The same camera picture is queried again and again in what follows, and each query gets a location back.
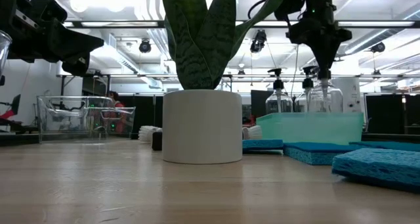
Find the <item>white plant pot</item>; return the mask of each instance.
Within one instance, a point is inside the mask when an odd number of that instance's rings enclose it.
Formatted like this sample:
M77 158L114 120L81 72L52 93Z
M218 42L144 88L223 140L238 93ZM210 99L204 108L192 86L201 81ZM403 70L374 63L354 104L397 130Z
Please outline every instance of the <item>white plant pot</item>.
M163 97L163 159L221 164L242 159L242 100L236 93L185 90Z

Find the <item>wooden table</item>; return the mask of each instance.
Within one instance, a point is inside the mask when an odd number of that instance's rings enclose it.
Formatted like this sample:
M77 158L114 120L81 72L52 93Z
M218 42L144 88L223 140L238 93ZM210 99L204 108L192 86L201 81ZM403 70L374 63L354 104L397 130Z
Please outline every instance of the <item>wooden table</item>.
M164 162L138 141L0 148L0 220L13 223L420 223L420 196L343 181L277 155Z

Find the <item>snake plant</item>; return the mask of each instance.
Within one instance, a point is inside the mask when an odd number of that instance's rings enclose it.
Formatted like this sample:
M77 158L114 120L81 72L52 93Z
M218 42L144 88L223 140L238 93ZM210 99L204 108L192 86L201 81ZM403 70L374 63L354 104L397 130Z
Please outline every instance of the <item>snake plant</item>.
M248 30L283 0L266 0L254 17L236 25L236 0L163 0L169 54L184 89L215 89Z

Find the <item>teal plastic tray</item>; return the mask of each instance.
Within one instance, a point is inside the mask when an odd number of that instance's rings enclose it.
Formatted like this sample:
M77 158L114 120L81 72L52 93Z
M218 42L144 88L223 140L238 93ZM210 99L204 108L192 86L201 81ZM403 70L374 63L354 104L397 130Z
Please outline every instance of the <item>teal plastic tray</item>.
M263 139L348 145L361 141L362 113L273 113L257 118Z

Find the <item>sponge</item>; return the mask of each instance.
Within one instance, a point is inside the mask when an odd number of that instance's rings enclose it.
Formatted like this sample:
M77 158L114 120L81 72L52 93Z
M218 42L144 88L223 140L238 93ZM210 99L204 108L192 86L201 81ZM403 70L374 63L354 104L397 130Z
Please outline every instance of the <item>sponge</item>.
M351 145L361 145L368 148L385 148L395 150L405 150L420 152L420 144L413 143L400 143L400 142L388 142L388 141L362 141L362 142L351 142Z
M281 139L250 139L242 141L242 150L278 150L283 148Z
M331 165L336 155L361 148L357 145L335 145L330 143L286 143L285 155L298 161L317 166Z
M420 192L420 152L362 148L336 156L333 173L370 185Z

